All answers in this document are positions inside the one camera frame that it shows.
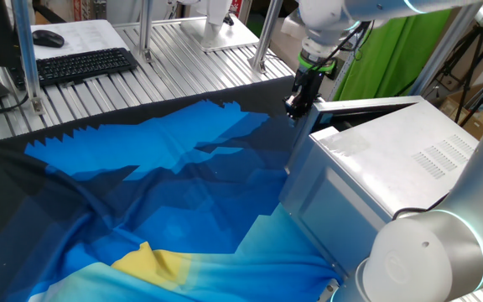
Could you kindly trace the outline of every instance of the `metal pole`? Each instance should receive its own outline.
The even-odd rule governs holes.
[[[446,60],[446,57],[456,43],[458,43],[458,40],[460,40],[467,27],[469,27],[470,21],[474,19],[481,7],[482,3],[477,3],[460,10],[454,22],[450,25],[449,30],[447,30],[443,39],[439,42],[439,45],[429,58],[428,63],[426,63],[426,66],[424,66],[420,75],[418,75],[411,91],[409,91],[409,96],[420,96],[428,88],[439,66]]]
[[[31,34],[27,0],[13,0],[13,11],[29,100],[33,104],[34,112],[37,114],[43,114],[44,107],[42,106],[42,92],[40,90],[37,62],[34,57],[33,35]]]
[[[255,56],[249,59],[249,64],[251,67],[259,71],[260,73],[266,72],[266,66],[264,62],[266,61],[267,48],[272,40],[273,29],[277,23],[278,14],[283,6],[283,0],[272,0],[267,10],[266,21],[264,22],[264,27],[262,29],[262,34],[260,35],[260,42],[258,42],[257,52]]]
[[[141,7],[141,23],[139,28],[139,48],[138,54],[150,63],[152,62],[152,53],[150,51],[150,30],[152,28],[152,3],[153,0],[143,0]]]

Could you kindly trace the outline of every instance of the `white cylinder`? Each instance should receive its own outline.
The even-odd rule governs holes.
[[[449,256],[422,223],[392,221],[377,234],[363,284],[371,302],[445,301],[452,287]]]

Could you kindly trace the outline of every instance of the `yellow patch on fabric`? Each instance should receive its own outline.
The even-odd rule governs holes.
[[[117,260],[112,268],[135,278],[173,290],[185,284],[191,265],[191,254],[153,251],[148,242],[137,251]]]

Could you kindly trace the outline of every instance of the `table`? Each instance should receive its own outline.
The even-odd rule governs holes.
[[[29,103],[0,114],[0,140],[104,112],[293,75],[284,62],[272,56],[266,62],[266,74],[251,70],[247,59],[254,56],[256,46],[204,53],[181,30],[182,22],[184,20],[153,23],[152,63],[138,58],[136,70],[79,85],[45,86],[44,115],[34,114]],[[130,48],[138,44],[138,28],[138,23],[115,27]],[[0,108],[10,107],[23,99],[25,93],[13,87],[7,71],[1,67],[0,81],[12,92],[0,98]]]

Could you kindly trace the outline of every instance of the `cardboard box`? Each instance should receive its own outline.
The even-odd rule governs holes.
[[[465,103],[467,103],[480,89],[482,89],[482,85],[473,86],[470,91],[467,93],[465,98]],[[456,118],[456,114],[458,112],[458,106],[461,101],[461,96],[463,92],[456,92],[446,97],[443,104],[439,108],[439,110],[444,113],[447,117],[452,119],[453,121]],[[458,123],[463,122],[463,120],[469,115],[469,110],[461,109],[460,120]],[[464,130],[466,130],[470,135],[474,136],[476,139],[480,140],[483,135],[483,110],[481,112],[475,113],[470,120],[464,125]]]
[[[458,112],[459,103],[454,101],[452,98],[447,97],[444,100],[443,105],[439,108],[439,110],[444,113],[447,117],[451,120],[456,119],[456,113]],[[463,126],[463,129],[467,131],[470,135],[474,136],[476,139],[480,140],[483,135],[483,114],[476,113],[473,115],[470,120]],[[468,110],[461,109],[460,120],[459,122],[463,122],[463,120],[469,114]]]

